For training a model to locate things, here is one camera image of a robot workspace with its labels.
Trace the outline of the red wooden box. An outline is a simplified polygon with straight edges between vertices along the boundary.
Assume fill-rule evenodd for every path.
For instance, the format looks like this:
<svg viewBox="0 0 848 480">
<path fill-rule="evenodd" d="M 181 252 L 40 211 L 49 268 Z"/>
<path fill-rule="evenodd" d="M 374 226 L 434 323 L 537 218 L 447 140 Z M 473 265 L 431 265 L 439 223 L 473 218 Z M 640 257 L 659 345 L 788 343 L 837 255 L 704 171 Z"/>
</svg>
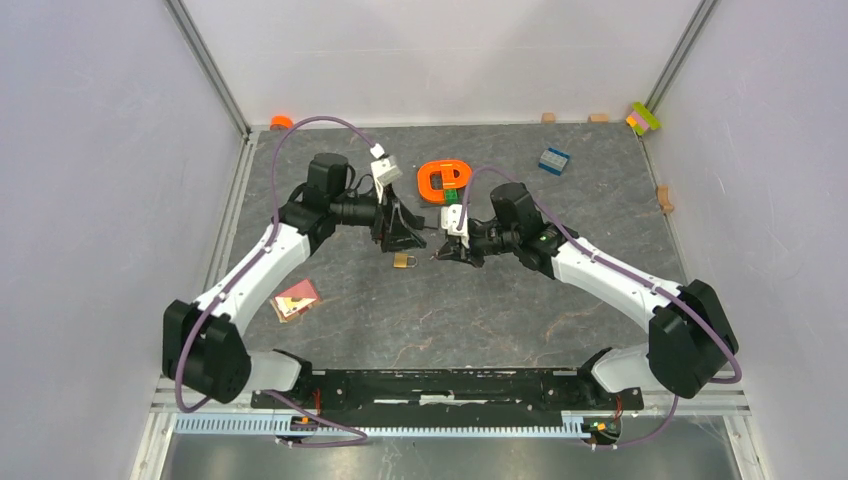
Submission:
<svg viewBox="0 0 848 480">
<path fill-rule="evenodd" d="M 280 323 L 288 323 L 322 301 L 310 279 L 303 279 L 281 293 L 275 294 L 269 303 Z"/>
</svg>

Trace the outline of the orange round cap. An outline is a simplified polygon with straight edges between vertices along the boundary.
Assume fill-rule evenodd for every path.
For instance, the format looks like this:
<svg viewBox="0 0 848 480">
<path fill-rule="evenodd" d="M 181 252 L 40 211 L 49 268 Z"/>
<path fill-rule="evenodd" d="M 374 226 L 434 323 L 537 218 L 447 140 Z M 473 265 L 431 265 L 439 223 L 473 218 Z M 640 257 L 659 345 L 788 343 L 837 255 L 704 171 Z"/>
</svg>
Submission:
<svg viewBox="0 0 848 480">
<path fill-rule="evenodd" d="M 272 131 L 289 130 L 293 127 L 294 122 L 291 118 L 285 115 L 275 115 L 270 119 L 269 129 Z"/>
</svg>

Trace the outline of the curved wooden block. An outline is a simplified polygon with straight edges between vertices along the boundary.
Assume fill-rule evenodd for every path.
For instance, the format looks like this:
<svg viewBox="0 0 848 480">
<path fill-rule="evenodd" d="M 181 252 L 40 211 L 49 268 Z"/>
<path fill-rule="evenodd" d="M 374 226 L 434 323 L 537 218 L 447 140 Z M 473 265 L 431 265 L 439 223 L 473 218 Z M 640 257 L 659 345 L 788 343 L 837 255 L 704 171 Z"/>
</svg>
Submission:
<svg viewBox="0 0 848 480">
<path fill-rule="evenodd" d="M 660 206 L 660 211 L 663 215 L 669 215 L 675 210 L 675 206 L 671 202 L 670 198 L 670 189 L 667 185 L 657 186 L 656 198 Z"/>
</svg>

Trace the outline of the multicolour toy brick stack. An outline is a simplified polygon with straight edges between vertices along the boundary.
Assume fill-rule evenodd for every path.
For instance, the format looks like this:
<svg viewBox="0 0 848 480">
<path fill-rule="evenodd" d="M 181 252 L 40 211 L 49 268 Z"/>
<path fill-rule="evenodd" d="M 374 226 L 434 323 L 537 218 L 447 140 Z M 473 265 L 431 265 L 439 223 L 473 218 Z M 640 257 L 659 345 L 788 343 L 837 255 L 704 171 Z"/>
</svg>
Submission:
<svg viewBox="0 0 848 480">
<path fill-rule="evenodd" d="M 642 137 L 650 131 L 659 130 L 662 127 L 661 122 L 656 116 L 641 102 L 633 102 L 631 111 L 625 118 L 627 125 L 633 132 Z"/>
</svg>

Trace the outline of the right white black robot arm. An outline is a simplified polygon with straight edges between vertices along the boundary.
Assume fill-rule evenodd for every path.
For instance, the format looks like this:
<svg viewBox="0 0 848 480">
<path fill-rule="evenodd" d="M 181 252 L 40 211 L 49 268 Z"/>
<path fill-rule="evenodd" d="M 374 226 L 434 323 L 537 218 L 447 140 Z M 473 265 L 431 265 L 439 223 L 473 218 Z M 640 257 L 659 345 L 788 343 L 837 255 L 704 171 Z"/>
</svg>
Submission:
<svg viewBox="0 0 848 480">
<path fill-rule="evenodd" d="M 513 254 L 527 269 L 577 287 L 612 306 L 647 335 L 644 343 L 606 348 L 581 367 L 580 400 L 602 408 L 628 389 L 664 389 L 694 398 L 729 366 L 729 383 L 741 379 L 739 344 L 713 287 L 682 285 L 649 275 L 595 247 L 540 207 L 526 186 L 510 182 L 490 194 L 495 215 L 470 217 L 465 206 L 442 208 L 446 234 L 439 260 L 483 266 L 489 256 Z"/>
</svg>

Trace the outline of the blue toy brick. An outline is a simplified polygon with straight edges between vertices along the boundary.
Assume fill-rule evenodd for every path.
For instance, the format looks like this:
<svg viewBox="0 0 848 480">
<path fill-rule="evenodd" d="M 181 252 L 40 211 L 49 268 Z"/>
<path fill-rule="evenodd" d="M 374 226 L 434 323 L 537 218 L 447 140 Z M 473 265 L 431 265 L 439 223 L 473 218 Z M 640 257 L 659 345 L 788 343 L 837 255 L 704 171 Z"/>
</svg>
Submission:
<svg viewBox="0 0 848 480">
<path fill-rule="evenodd" d="M 538 160 L 538 167 L 556 176 L 561 176 L 571 160 L 571 156 L 554 148 L 547 148 Z"/>
</svg>

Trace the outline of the dark flat base plate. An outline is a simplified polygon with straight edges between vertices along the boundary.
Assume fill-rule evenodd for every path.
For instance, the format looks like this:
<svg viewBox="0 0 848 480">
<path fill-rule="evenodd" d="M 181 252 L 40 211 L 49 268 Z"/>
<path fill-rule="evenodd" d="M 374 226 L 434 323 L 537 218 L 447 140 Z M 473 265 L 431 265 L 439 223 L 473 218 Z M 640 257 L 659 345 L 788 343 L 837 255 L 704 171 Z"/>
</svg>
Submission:
<svg viewBox="0 0 848 480">
<path fill-rule="evenodd" d="M 419 202 L 418 202 L 418 205 L 421 208 L 424 208 L 424 209 L 434 209 L 434 208 L 447 207 L 447 206 L 451 206 L 451 205 L 459 205 L 462 202 L 463 202 L 462 197 L 448 199 L 446 202 L 441 202 L 441 203 L 439 203 L 439 202 L 433 203 L 433 202 L 427 201 L 426 199 L 420 199 Z"/>
</svg>

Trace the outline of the brass padlock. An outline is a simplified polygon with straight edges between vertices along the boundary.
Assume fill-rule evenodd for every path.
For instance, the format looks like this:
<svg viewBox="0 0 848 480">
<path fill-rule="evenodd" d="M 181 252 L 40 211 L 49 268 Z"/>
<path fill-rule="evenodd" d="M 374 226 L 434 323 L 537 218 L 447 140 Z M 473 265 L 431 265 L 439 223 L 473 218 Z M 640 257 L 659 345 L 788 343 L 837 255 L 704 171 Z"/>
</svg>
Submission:
<svg viewBox="0 0 848 480">
<path fill-rule="evenodd" d="M 396 252 L 393 256 L 392 266 L 396 269 L 410 269 L 418 265 L 418 259 L 410 254 Z"/>
</svg>

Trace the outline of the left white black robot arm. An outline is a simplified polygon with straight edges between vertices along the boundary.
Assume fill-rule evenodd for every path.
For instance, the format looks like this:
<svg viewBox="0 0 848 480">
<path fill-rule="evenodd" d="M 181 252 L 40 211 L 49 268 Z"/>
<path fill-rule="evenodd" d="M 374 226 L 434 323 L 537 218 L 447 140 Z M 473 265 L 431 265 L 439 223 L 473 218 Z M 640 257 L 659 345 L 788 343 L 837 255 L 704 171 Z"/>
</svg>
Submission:
<svg viewBox="0 0 848 480">
<path fill-rule="evenodd" d="M 249 253 L 192 302 L 173 301 L 163 315 L 162 372 L 212 400 L 229 403 L 245 390 L 275 390 L 290 407 L 306 405 L 313 379 L 305 363 L 282 351 L 250 352 L 247 326 L 283 280 L 334 234 L 337 226 L 360 226 L 384 252 L 426 245 L 421 216 L 398 198 L 392 182 L 401 171 L 393 157 L 371 164 L 373 187 L 353 190 L 346 157 L 320 153 L 307 178 L 275 213 Z"/>
</svg>

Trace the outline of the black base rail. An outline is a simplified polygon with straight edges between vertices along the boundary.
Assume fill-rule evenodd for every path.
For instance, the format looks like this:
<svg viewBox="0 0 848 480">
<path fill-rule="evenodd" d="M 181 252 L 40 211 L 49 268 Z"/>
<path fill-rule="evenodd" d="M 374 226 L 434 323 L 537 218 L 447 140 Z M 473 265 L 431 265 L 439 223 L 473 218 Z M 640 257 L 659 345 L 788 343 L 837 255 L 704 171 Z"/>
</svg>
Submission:
<svg viewBox="0 0 848 480">
<path fill-rule="evenodd" d="M 350 427 L 553 427 L 564 412 L 640 410 L 642 392 L 609 393 L 582 368 L 316 369 L 286 398 Z"/>
</svg>

